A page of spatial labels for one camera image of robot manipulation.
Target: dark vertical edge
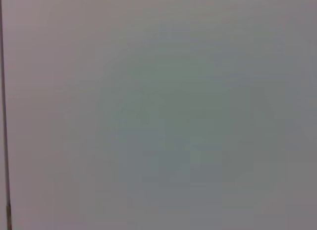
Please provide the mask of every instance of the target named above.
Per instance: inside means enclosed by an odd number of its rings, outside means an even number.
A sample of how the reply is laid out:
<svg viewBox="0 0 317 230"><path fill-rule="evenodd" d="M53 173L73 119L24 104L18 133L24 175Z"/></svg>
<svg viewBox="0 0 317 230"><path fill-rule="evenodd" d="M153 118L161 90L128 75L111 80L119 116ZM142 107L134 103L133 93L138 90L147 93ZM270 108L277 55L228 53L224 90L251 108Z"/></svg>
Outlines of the dark vertical edge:
<svg viewBox="0 0 317 230"><path fill-rule="evenodd" d="M7 228L11 230L11 200L10 200L10 181L9 181L9 156L6 128L6 105L5 105L5 81L4 81L4 55L3 55L3 22L2 22L2 0L0 0L0 59L1 59L1 94L2 94L2 115L3 115L3 148L4 148L4 167L5 167L5 193L6 193L6 216Z"/></svg>

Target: vertical line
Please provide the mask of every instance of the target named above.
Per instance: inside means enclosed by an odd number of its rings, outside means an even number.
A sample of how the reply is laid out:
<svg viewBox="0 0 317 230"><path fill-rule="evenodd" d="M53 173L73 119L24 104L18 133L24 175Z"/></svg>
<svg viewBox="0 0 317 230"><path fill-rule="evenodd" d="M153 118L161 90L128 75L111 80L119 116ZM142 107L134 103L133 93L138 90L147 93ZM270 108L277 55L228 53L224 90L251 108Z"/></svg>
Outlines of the vertical line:
<svg viewBox="0 0 317 230"><path fill-rule="evenodd" d="M9 182L9 157L6 128L6 105L5 105L5 83L4 83L4 55L3 55L3 22L2 22L2 0L0 0L0 59L1 59L1 95L2 95L2 115L3 115L3 147L5 162L5 193L6 205L10 206L10 182Z"/></svg>

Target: white door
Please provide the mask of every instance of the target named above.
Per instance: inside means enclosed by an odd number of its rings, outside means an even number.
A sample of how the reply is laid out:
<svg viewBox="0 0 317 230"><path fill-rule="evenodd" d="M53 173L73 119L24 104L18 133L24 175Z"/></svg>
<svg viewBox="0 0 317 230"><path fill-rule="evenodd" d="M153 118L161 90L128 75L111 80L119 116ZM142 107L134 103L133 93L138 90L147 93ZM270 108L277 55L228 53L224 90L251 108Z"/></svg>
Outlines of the white door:
<svg viewBox="0 0 317 230"><path fill-rule="evenodd" d="M316 229L317 0L3 0L14 230Z"/></svg>

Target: door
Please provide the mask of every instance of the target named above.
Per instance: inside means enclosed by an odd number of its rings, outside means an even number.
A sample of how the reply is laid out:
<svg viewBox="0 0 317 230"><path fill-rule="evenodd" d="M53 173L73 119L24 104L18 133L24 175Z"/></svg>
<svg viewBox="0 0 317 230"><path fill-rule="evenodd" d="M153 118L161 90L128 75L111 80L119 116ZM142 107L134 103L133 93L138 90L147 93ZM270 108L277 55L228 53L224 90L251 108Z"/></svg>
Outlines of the door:
<svg viewBox="0 0 317 230"><path fill-rule="evenodd" d="M316 5L3 0L13 229L316 229Z"/></svg>

